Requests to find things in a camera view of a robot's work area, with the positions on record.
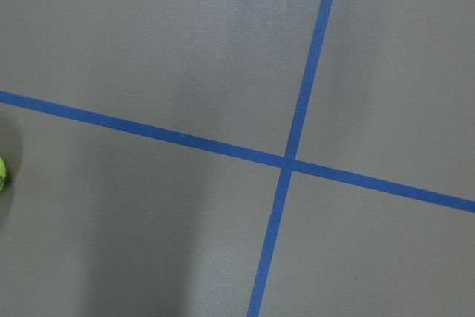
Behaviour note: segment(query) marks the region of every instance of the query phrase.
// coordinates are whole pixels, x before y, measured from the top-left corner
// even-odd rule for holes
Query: blue tape
[[[18,94],[0,91],[0,103],[26,108],[31,111],[51,114],[56,117],[76,120],[78,122],[86,122],[92,125],[103,126],[105,128],[124,131],[143,137],[150,137],[152,139],[166,141],[168,143],[175,143],[190,148],[214,152],[216,154],[236,157],[238,159],[247,160],[254,163],[262,163],[264,165],[278,167],[280,169],[285,167],[291,171],[296,171],[303,174],[310,174],[312,176],[326,178],[332,181],[348,183],[353,186],[374,189],[376,191],[386,192],[392,195],[412,198],[414,200],[422,200],[424,202],[438,204],[440,206],[475,213],[475,202],[472,200],[466,200],[459,197],[418,189],[416,187],[380,180],[378,178],[364,176],[362,174],[332,169],[330,167],[321,166],[314,163],[307,163],[300,160],[288,160],[278,155],[268,154],[266,152],[252,150],[250,148],[243,148],[219,141],[203,139],[201,137],[195,137],[193,135],[183,134],[176,131],[156,128],[154,126],[140,124],[130,120],[123,120],[91,111],[84,111],[82,109],[76,109],[52,102],[45,102],[44,100],[40,99],[34,99],[20,96]]]
[[[216,154],[237,157],[239,159],[252,161],[254,163],[262,163],[264,165],[278,168],[282,167],[283,165],[284,159],[278,155],[226,144],[219,141],[204,139],[202,137],[196,137],[177,131],[157,128],[151,125],[141,124],[139,122],[132,122],[130,120],[110,117],[108,115],[98,114],[91,111],[84,111],[82,109],[46,102],[44,100],[25,97],[5,91],[0,91],[0,102],[20,108],[30,109],[32,111],[51,114],[57,117],[76,120],[78,122],[86,122],[92,125],[124,131],[126,133],[140,135],[141,137],[150,137],[152,139],[162,140],[168,143],[188,146],[189,148],[198,148],[200,150],[210,151]]]
[[[307,56],[307,63],[305,64],[304,75],[298,93],[292,125],[290,127],[289,139],[287,140],[284,155],[286,161],[281,169],[277,189],[275,190],[274,204],[272,206],[269,223],[267,224],[266,235],[258,264],[258,271],[256,272],[254,287],[251,292],[247,317],[258,317],[261,311],[267,278],[269,277],[270,266],[272,263],[272,256],[274,254],[278,230],[281,225],[290,178],[292,176],[292,164],[297,156],[298,145],[301,140],[305,116],[307,115],[310,94],[317,73],[318,61],[324,43],[325,31],[330,17],[332,2],[333,0],[320,1],[315,29],[313,31],[312,41]]]
[[[261,310],[263,294],[266,289],[267,277],[269,276],[270,264],[272,262],[272,256],[274,255],[275,243],[277,242],[291,176],[292,170],[288,167],[282,169],[279,175],[277,189],[275,190],[274,204],[272,205],[272,213],[269,218],[269,223],[267,224],[258,271],[255,276],[251,301],[249,302],[249,309],[247,311],[248,317],[259,316]]]
[[[314,163],[305,163],[298,160],[292,164],[292,170],[303,174],[311,174],[312,176],[316,177],[327,178],[328,180],[332,181],[348,183],[353,186],[374,189],[376,191],[386,192],[392,195],[412,198],[413,200],[421,200],[424,202],[437,204],[439,206],[475,213],[475,201],[443,195],[442,193],[427,191],[425,189],[417,189],[416,187],[380,180],[378,178],[368,177],[362,174],[353,174],[352,172],[331,169],[330,167],[316,165]]]

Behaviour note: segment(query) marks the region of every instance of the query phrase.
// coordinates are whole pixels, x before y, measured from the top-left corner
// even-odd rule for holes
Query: tennis ball
[[[5,167],[5,163],[0,157],[0,192],[3,189],[3,185],[5,183],[6,178],[7,178],[7,168]]]

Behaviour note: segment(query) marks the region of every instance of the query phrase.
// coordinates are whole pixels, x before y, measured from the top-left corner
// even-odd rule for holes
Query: blue tape line
[[[274,204],[269,223],[267,224],[266,236],[264,238],[261,258],[259,259],[258,271],[255,276],[254,287],[252,289],[251,301],[247,311],[248,317],[259,316],[261,310],[263,294],[266,289],[267,276],[269,275],[272,256],[274,255],[275,243],[279,226],[281,225],[282,213],[284,212],[285,200],[289,190],[292,170],[285,168],[281,170],[277,189],[275,190]]]
[[[103,126],[114,130],[124,131],[130,134],[140,135],[141,137],[150,137],[156,140],[166,141],[168,143],[188,146],[189,148],[198,148],[204,151],[214,152],[239,159],[252,161],[254,163],[262,163],[264,165],[282,167],[284,159],[281,156],[269,154],[266,152],[243,148],[219,141],[204,139],[171,131],[167,129],[157,128],[151,125],[132,122],[116,117],[110,117],[104,114],[98,114],[91,111],[68,107],[52,102],[46,102],[40,99],[21,96],[5,91],[0,91],[0,102],[16,107],[39,111],[51,114],[57,117],[68,118],[78,122],[86,122],[92,125]]]
[[[475,213],[475,201],[427,191],[425,189],[417,189],[416,187],[380,180],[362,174],[353,174],[352,172],[331,169],[330,167],[316,165],[314,163],[305,163],[298,160],[292,164],[292,170],[303,174],[311,174],[316,177],[327,178],[332,181],[348,183],[353,186],[374,189],[380,192],[391,193],[392,195]]]
[[[312,176],[326,178],[332,181],[348,183],[353,186],[374,189],[376,191],[386,192],[392,195],[412,198],[414,200],[422,200],[424,202],[434,203],[440,206],[446,206],[475,213],[475,202],[472,200],[466,200],[459,197],[418,189],[416,187],[380,180],[378,178],[364,176],[362,174],[354,174],[352,172],[331,169],[330,167],[321,166],[314,163],[307,163],[300,160],[288,160],[284,157],[268,154],[262,151],[234,146],[219,141],[203,139],[201,137],[182,134],[176,131],[156,128],[154,126],[140,124],[138,122],[132,122],[129,120],[123,120],[90,111],[84,111],[82,109],[67,107],[65,105],[59,105],[52,102],[45,102],[44,100],[40,99],[34,99],[20,96],[18,94],[0,91],[0,103],[26,108],[31,111],[51,114],[56,117],[72,119],[78,122],[86,122],[92,125],[124,131],[130,134],[150,137],[152,139],[175,143],[190,148],[198,148],[200,150],[236,157],[254,163],[262,163],[264,165],[278,167],[280,169],[285,166],[292,171],[303,174],[310,174]]]
[[[298,94],[297,105],[290,127],[289,140],[287,141],[286,157],[295,158],[297,156],[298,145],[300,143],[302,130],[304,128],[305,116],[312,93],[313,83],[317,74],[318,62],[320,60],[321,49],[324,43],[325,32],[327,31],[328,19],[333,0],[321,0],[318,9],[317,21],[313,31],[312,42],[310,43],[307,63],[305,64],[304,76],[302,79],[300,92]]]
[[[258,271],[256,272],[254,287],[251,292],[251,300],[247,317],[258,317],[261,311],[262,300],[266,289],[267,278],[269,277],[272,256],[274,254],[275,243],[277,241],[278,230],[281,225],[282,213],[285,207],[287,192],[289,190],[290,178],[292,176],[292,163],[297,156],[298,145],[301,140],[302,129],[304,127],[305,116],[310,101],[315,75],[317,72],[318,61],[321,55],[321,49],[324,43],[325,31],[327,29],[330,17],[330,8],[333,0],[321,0],[318,9],[315,29],[313,31],[312,41],[305,64],[304,75],[297,104],[295,106],[294,117],[290,127],[289,139],[285,151],[284,165],[281,169],[277,189],[275,190],[275,199],[272,206],[272,213],[267,225],[266,235],[263,242],[261,257],[259,259]]]

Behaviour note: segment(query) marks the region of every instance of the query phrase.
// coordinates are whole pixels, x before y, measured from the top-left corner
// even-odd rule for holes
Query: yellow ball
[[[7,178],[7,168],[5,167],[5,163],[0,157],[0,192],[3,189],[3,185],[5,184],[6,178]]]

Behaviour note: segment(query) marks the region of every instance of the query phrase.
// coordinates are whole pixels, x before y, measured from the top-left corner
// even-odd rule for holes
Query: gray floor
[[[0,90],[283,154],[320,0],[0,0]],[[473,0],[335,0],[298,158],[475,200]],[[0,316],[245,316],[279,170],[0,104]],[[475,216],[294,174],[261,316],[464,316]]]

